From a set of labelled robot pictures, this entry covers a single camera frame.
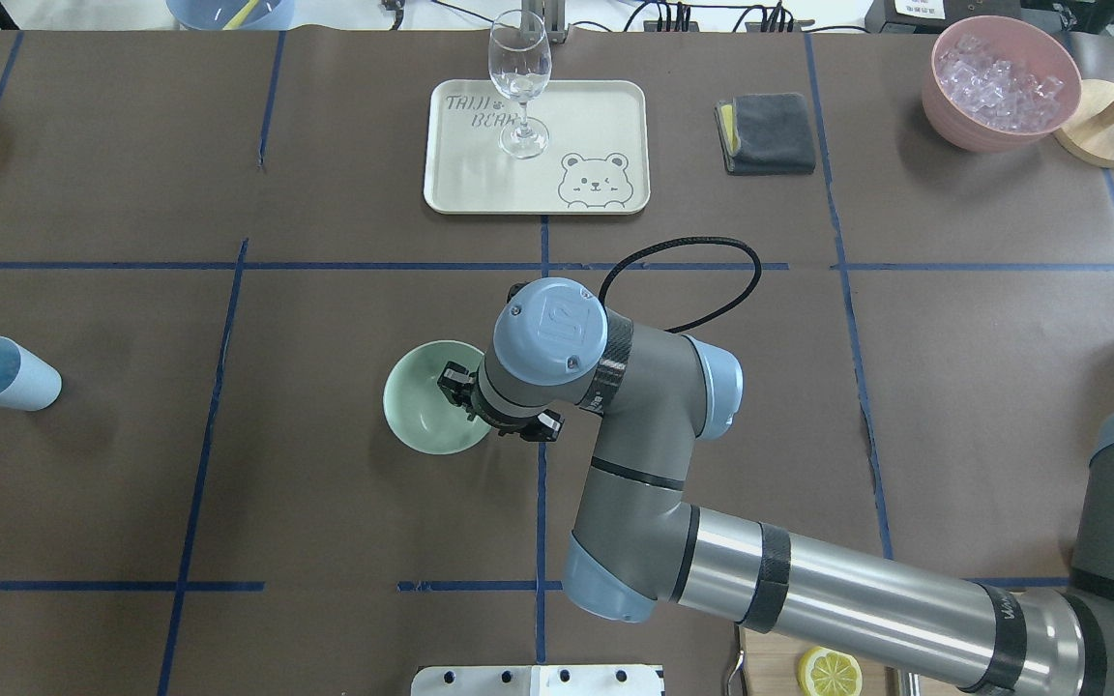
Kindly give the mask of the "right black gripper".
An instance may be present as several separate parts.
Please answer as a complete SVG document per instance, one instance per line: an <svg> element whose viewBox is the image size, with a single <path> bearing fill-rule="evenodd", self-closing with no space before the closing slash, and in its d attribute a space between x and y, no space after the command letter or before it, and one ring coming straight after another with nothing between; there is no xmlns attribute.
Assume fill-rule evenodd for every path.
<svg viewBox="0 0 1114 696"><path fill-rule="evenodd" d="M561 414L544 410L531 418L531 406L521 406L508 400L495 388L477 388L476 374L460 365L447 362L437 378L439 391L453 406L473 413L495 430L517 432L525 442L556 442L561 437Z"/></svg>

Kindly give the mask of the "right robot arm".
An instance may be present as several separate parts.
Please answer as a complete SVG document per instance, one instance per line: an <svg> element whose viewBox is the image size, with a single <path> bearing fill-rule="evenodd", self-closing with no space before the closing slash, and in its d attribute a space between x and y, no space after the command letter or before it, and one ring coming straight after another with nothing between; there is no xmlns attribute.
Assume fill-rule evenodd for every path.
<svg viewBox="0 0 1114 696"><path fill-rule="evenodd" d="M1114 414L1069 585L1012 594L686 503L695 442L737 414L737 357L638 325L573 280L514 286L481 364L447 362L437 384L531 442L560 435L553 402L600 415L561 582L584 611L644 623L668 600L973 695L1114 695Z"/></svg>

